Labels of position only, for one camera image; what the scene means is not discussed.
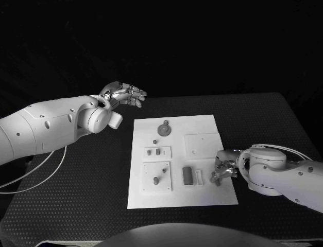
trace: robotic hand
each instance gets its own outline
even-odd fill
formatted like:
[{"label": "robotic hand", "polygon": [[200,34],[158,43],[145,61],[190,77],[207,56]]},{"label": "robotic hand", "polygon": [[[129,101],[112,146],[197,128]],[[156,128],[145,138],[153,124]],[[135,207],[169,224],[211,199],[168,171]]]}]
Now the robotic hand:
[{"label": "robotic hand", "polygon": [[29,105],[0,119],[0,165],[31,155],[50,153],[109,125],[119,128],[119,104],[142,107],[148,93],[138,87],[110,83],[99,95],[64,98]]},{"label": "robotic hand", "polygon": [[[295,152],[305,160],[289,161],[280,150],[266,147]],[[220,186],[224,178],[237,177],[237,168],[252,190],[267,196],[285,195],[295,203],[323,213],[323,163],[275,145],[253,145],[246,151],[221,150],[211,182]]]}]

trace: cable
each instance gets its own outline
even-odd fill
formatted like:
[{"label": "cable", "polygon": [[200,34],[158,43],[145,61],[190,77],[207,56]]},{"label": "cable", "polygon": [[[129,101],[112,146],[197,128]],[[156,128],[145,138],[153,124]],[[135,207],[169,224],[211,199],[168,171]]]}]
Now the cable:
[{"label": "cable", "polygon": [[21,192],[25,192],[25,191],[28,191],[28,190],[31,190],[31,189],[34,189],[35,187],[38,187],[42,183],[45,183],[47,181],[48,181],[48,179],[54,176],[54,174],[57,173],[57,171],[58,171],[58,169],[60,169],[60,167],[61,167],[61,164],[63,164],[63,162],[64,162],[64,159],[65,159],[65,155],[67,155],[67,147],[65,147],[65,152],[64,152],[64,156],[63,156],[63,159],[61,159],[61,163],[60,163],[60,166],[58,166],[58,168],[55,169],[55,171],[54,171],[54,173],[48,176],[48,178],[40,183],[40,184],[37,184],[34,187],[31,187],[29,189],[25,189],[25,190],[21,190],[21,191],[15,191],[15,192],[0,192],[0,194],[16,194],[16,193],[21,193]]},{"label": "cable", "polygon": [[29,174],[32,174],[32,172],[44,165],[44,163],[48,161],[50,157],[52,156],[54,152],[51,152],[50,156],[47,157],[47,159],[44,160],[44,162],[22,176],[19,177],[16,180],[14,180],[12,182],[3,184],[0,186],[0,188],[6,187],[8,185],[14,184],[16,181],[19,181],[21,179],[24,179]]},{"label": "cable", "polygon": [[257,146],[265,146],[265,147],[272,147],[272,148],[279,148],[279,149],[283,149],[292,153],[295,153],[296,155],[299,155],[302,157],[302,159],[309,159],[312,161],[312,158],[309,158],[303,153],[301,153],[299,151],[288,148],[288,147],[283,147],[283,146],[277,146],[277,145],[270,145],[270,144],[256,144],[253,145],[253,147],[257,147]]}]

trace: black background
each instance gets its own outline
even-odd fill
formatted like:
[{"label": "black background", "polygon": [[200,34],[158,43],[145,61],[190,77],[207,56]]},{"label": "black background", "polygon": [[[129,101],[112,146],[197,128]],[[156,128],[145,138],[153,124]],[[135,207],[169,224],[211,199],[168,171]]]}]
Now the black background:
[{"label": "black background", "polygon": [[282,93],[323,157],[323,1],[0,1],[0,118],[116,80],[149,97]]}]

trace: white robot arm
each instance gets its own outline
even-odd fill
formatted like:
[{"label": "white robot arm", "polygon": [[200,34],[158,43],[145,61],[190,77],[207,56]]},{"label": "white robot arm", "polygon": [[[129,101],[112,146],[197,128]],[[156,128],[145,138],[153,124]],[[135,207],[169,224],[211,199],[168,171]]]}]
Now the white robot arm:
[{"label": "white robot arm", "polygon": [[236,168],[240,168],[252,190],[267,196],[285,195],[295,203],[323,213],[323,163],[312,161],[302,153],[303,161],[289,161],[280,150],[266,146],[276,147],[260,144],[246,151],[218,151],[211,182],[220,186],[223,178],[237,177]]},{"label": "white robot arm", "polygon": [[0,119],[0,165],[37,154],[50,153],[109,125],[119,128],[123,117],[113,112],[119,104],[142,107],[146,92],[110,83],[100,95],[64,98],[29,105]]}]

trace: black table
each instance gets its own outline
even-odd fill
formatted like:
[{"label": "black table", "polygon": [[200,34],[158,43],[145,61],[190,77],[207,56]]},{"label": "black table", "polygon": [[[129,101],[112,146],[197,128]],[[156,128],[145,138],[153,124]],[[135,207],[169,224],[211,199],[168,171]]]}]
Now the black table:
[{"label": "black table", "polygon": [[[65,163],[35,189],[16,194],[3,222],[5,246],[35,246],[44,240],[106,240],[158,223],[201,223],[239,229],[270,239],[323,238],[323,214],[283,196],[252,191],[233,178],[240,205],[129,209],[135,119],[214,114],[226,149],[253,144],[288,146],[321,161],[290,106],[279,93],[149,98],[143,108],[122,105],[119,130],[83,137],[68,146]],[[25,178],[38,184],[55,170],[64,149]],[[34,159],[29,169],[47,154]]]}]

